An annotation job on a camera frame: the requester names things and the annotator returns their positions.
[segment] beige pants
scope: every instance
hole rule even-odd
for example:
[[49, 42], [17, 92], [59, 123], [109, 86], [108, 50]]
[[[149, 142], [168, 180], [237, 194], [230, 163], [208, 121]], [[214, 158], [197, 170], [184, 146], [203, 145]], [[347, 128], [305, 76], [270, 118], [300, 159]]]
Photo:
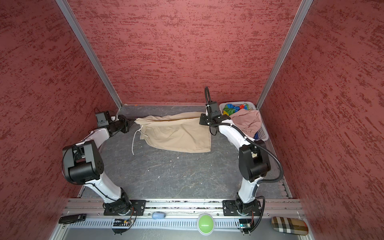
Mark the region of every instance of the beige pants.
[[210, 152], [209, 127], [200, 125], [200, 112], [172, 116], [137, 118], [141, 126], [140, 139], [148, 145], [177, 152]]

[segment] white drawstring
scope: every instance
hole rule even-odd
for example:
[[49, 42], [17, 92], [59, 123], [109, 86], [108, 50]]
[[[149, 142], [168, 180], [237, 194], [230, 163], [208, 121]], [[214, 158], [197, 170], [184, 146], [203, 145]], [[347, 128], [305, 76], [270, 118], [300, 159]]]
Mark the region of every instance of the white drawstring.
[[144, 136], [146, 136], [147, 138], [149, 138], [147, 135], [145, 135], [144, 133], [141, 132], [141, 129], [142, 129], [142, 128], [143, 128], [143, 127], [141, 127], [141, 128], [139, 128], [138, 130], [136, 130], [135, 134], [133, 135], [133, 139], [132, 139], [132, 154], [133, 154], [133, 155], [135, 155], [135, 154], [133, 153], [133, 143], [134, 143], [134, 141], [135, 141], [136, 133], [137, 133], [137, 132], [140, 132], [141, 134], [143, 134]]

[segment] red cloth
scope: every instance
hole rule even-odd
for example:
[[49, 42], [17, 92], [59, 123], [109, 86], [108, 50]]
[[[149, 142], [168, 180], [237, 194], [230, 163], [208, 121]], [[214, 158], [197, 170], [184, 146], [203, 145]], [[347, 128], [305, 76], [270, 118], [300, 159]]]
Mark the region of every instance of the red cloth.
[[257, 131], [262, 127], [262, 117], [258, 110], [245, 110], [231, 114], [234, 124], [246, 135], [254, 137]]

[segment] plaid eyeglass case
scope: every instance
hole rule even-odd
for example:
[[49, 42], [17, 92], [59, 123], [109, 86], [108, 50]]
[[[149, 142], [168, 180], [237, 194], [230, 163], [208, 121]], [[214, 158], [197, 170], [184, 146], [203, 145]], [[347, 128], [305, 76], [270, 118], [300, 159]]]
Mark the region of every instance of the plaid eyeglass case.
[[291, 233], [296, 235], [307, 235], [308, 226], [303, 220], [286, 217], [273, 217], [272, 227], [277, 232]]

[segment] red wall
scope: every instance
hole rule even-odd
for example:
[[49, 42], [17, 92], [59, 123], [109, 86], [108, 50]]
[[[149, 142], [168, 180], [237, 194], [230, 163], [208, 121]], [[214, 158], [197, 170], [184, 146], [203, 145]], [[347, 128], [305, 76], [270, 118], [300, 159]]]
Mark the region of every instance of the red wall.
[[47, 239], [79, 187], [62, 147], [116, 110], [54, 0], [0, 3], [0, 238]]
[[384, 239], [383, 10], [315, 0], [262, 107], [317, 240]]
[[301, 0], [69, 0], [123, 103], [256, 102]]

